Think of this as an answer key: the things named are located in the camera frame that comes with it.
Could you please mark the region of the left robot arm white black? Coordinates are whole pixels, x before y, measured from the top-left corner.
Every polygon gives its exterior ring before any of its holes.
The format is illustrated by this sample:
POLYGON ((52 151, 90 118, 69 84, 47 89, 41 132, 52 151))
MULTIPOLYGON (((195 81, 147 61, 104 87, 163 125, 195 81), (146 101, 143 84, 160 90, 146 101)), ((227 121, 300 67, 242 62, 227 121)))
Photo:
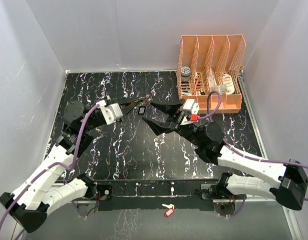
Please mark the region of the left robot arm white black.
POLYGON ((23 230, 32 233, 63 205, 79 198, 94 199, 97 184, 84 173, 56 190, 51 187, 64 171, 75 168, 78 158, 94 139, 89 131, 121 122, 123 116, 143 102, 144 97, 109 96, 100 99, 92 108, 78 100, 69 102, 63 114, 63 131, 49 154, 20 187, 0 196, 0 203, 6 209, 3 217, 10 215, 23 230))

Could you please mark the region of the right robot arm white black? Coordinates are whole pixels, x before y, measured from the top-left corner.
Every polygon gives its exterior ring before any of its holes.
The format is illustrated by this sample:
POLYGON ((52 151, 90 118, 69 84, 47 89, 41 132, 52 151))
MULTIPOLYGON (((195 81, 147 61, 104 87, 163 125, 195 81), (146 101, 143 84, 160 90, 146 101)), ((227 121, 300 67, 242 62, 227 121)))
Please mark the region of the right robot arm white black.
POLYGON ((291 210, 302 209, 308 187, 304 170, 308 166, 295 160, 264 159, 235 148, 226 141, 217 122, 199 123, 199 105, 193 99, 173 104, 152 101, 150 104, 167 115, 165 121, 143 118, 157 136, 175 132, 197 147, 195 152, 204 162, 247 174, 223 173, 217 185, 209 188, 210 196, 226 199, 232 195, 256 195, 276 200, 291 210))

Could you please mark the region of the red handled key organizer plate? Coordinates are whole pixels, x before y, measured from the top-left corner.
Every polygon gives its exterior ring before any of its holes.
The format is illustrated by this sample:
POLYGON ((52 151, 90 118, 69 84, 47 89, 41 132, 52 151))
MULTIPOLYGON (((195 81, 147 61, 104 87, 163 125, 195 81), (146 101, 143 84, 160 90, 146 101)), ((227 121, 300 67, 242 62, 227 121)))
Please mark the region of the red handled key organizer plate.
POLYGON ((137 104, 137 105, 147 105, 151 101, 151 96, 147 94, 146 96, 136 97, 136 98, 129 98, 126 106, 137 104))

